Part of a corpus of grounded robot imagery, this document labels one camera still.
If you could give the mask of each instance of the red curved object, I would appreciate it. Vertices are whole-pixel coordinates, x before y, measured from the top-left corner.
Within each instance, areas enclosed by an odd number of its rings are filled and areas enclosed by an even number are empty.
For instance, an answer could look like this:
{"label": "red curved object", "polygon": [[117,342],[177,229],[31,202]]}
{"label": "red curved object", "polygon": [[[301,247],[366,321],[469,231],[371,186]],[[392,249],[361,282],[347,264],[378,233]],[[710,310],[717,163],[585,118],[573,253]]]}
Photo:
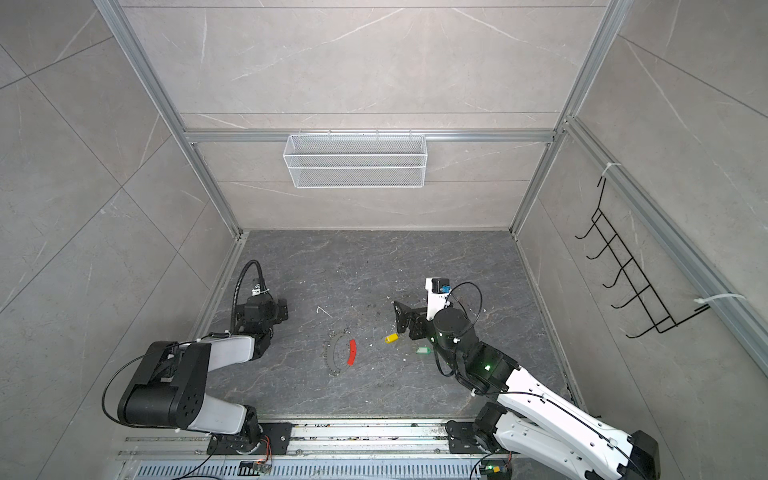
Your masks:
{"label": "red curved object", "polygon": [[349,341],[349,358],[346,360],[346,364],[351,366],[355,362],[355,356],[357,355],[357,343],[354,339]]}

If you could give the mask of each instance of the zip tie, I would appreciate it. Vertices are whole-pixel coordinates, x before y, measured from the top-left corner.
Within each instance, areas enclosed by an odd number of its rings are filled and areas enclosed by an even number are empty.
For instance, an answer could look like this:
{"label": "zip tie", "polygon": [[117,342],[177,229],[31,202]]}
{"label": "zip tie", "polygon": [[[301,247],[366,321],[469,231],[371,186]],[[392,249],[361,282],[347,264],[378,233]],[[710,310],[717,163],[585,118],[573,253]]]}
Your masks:
{"label": "zip tie", "polygon": [[717,295],[708,296],[707,298],[694,298],[694,302],[704,305],[705,303],[708,303],[711,300],[717,300],[719,298],[728,298],[728,297],[741,298],[742,300],[746,300],[746,297],[744,295],[739,295],[738,293],[719,293]]}
{"label": "zip tie", "polygon": [[605,164],[605,169],[603,170],[603,173],[600,174],[600,176],[605,177],[605,172],[607,172],[608,169],[613,167],[614,165],[621,165],[621,164],[612,164],[611,162],[608,162],[607,164]]}

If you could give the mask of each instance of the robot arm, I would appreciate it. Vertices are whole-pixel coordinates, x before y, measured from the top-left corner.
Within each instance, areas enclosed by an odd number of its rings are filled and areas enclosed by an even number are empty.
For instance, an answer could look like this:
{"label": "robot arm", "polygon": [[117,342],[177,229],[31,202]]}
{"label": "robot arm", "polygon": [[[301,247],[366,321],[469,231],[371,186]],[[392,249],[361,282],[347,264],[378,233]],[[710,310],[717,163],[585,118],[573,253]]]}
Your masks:
{"label": "robot arm", "polygon": [[642,431],[629,435],[588,415],[513,358],[480,341],[464,312],[448,302],[448,279],[428,278],[426,288],[425,309],[393,303],[397,331],[408,329],[411,339],[429,339],[473,396],[498,395],[498,403],[486,404],[472,426],[484,450],[525,453],[574,480],[660,477],[653,438]]}
{"label": "robot arm", "polygon": [[255,345],[245,335],[152,343],[118,403],[118,418],[136,426],[240,433],[248,408],[209,396],[205,384],[208,372],[251,360]]}
{"label": "robot arm", "polygon": [[[259,270],[258,283],[245,303],[238,305],[237,291],[251,265]],[[139,428],[212,433],[209,454],[255,452],[266,436],[256,409],[206,394],[207,374],[233,363],[261,358],[270,345],[273,326],[286,319],[286,301],[272,297],[264,286],[259,263],[251,260],[237,281],[231,331],[211,333],[196,342],[152,343],[140,357],[141,363],[118,403],[119,422]]]}

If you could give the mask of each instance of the black wire rack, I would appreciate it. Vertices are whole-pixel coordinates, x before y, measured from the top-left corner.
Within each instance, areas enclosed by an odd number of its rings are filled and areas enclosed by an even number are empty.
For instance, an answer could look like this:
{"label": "black wire rack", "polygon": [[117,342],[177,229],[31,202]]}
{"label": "black wire rack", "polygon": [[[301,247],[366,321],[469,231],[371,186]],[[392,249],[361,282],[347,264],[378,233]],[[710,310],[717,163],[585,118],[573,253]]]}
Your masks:
{"label": "black wire rack", "polygon": [[[603,193],[605,192],[605,177],[601,177],[600,181],[598,181],[598,188],[600,188],[600,198],[598,199],[598,207],[594,210],[594,213],[592,214],[592,217],[590,217],[592,225],[589,227],[589,230],[587,230],[587,233],[585,233],[581,237],[576,235],[576,238],[578,238],[579,240],[583,240],[584,238],[587,237],[587,235],[589,235],[592,232],[592,230],[597,231],[600,234],[601,239],[605,243],[605,246],[603,247],[602,250],[600,250],[600,252],[597,255],[595,255],[594,257],[590,257],[589,255],[587,255],[587,258],[589,260],[596,260],[597,258],[600,257],[600,255],[602,255],[607,250],[607,251],[611,252],[611,255],[616,260],[616,264],[619,266],[619,271],[618,271],[618,273],[616,273],[616,278],[614,278],[613,283],[611,283],[611,285],[606,285],[605,283],[603,283],[603,286],[605,288],[613,288],[613,287],[615,287],[617,282],[618,282],[618,280],[619,280],[619,278],[621,277],[621,274],[623,273],[624,276],[627,278],[627,281],[629,282],[630,286],[632,287],[632,290],[634,291],[634,295],[629,300],[627,300],[626,302],[624,302],[621,305],[611,305],[611,307],[613,307],[613,308],[618,310],[618,309],[626,307],[633,300],[637,299],[637,301],[639,301],[640,304],[643,306],[643,310],[645,311],[645,313],[648,315],[648,319],[650,319],[651,326],[648,327],[647,329],[645,329],[644,331],[638,333],[637,335],[628,335],[627,334],[627,337],[631,338],[631,339],[636,339],[636,338],[639,338],[639,337],[645,335],[646,333],[650,332],[653,329],[656,329],[656,331],[659,332],[659,333],[664,333],[666,331],[669,331],[670,329],[673,329],[676,326],[682,325],[683,323],[687,322],[688,320],[694,318],[699,313],[707,311],[710,308],[710,306],[709,305],[702,305],[702,306],[696,308],[694,310],[694,312],[692,314],[690,314],[689,316],[687,316],[686,318],[684,318],[682,320],[675,320],[674,319],[674,317],[670,313],[669,309],[664,304],[664,301],[661,299],[661,297],[659,296],[659,294],[656,291],[656,289],[654,288],[654,286],[650,283],[650,280],[648,279],[648,277],[646,276],[645,272],[643,271],[642,266],[637,262],[637,260],[635,260],[634,255],[627,248],[627,244],[624,243],[624,240],[618,234],[616,229],[614,229],[613,224],[605,216],[605,212],[603,212],[603,210],[601,209],[601,204],[602,204],[602,201],[603,201]],[[601,229],[601,227],[598,225],[598,221],[600,221],[601,219],[605,220],[605,224],[607,224],[607,226],[610,227],[610,231],[607,231],[607,228],[605,228],[605,227],[603,227]],[[627,251],[627,255],[629,256],[629,260],[627,260],[627,261],[619,260],[619,256],[616,254],[616,250],[611,245],[611,244],[616,245],[617,243],[620,243],[621,246],[624,248],[624,250]],[[642,286],[642,288],[640,288],[640,289],[638,289],[638,287],[641,286],[642,283],[640,285],[637,285],[635,282],[632,281],[629,273],[627,272],[627,268],[629,268],[631,266],[633,268],[637,269],[637,271],[639,271],[640,275],[642,276],[642,282],[644,283],[644,286]],[[642,297],[642,294],[645,293],[645,292],[648,292],[646,294],[648,296],[652,296],[652,297],[655,296],[656,300],[658,301],[658,304],[661,305],[661,309],[663,310],[661,316],[663,318],[661,318],[658,321],[656,321],[654,319],[654,315],[651,314],[651,312],[650,312],[650,310],[648,308],[648,298],[644,299]]]}

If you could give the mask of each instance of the vent grille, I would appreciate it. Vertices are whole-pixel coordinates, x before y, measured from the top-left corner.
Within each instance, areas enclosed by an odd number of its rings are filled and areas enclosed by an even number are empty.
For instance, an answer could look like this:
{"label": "vent grille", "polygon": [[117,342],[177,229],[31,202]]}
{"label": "vent grille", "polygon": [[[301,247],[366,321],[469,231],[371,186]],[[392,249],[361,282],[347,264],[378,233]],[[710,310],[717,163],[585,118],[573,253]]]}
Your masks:
{"label": "vent grille", "polygon": [[[240,460],[209,461],[195,474],[214,475],[222,480],[267,477],[273,480],[353,480],[358,478],[403,478],[408,480],[468,478],[477,462],[473,458],[388,458],[376,460],[277,460],[268,475],[240,469]],[[143,460],[136,480],[169,480],[187,474],[199,465],[189,460]]]}

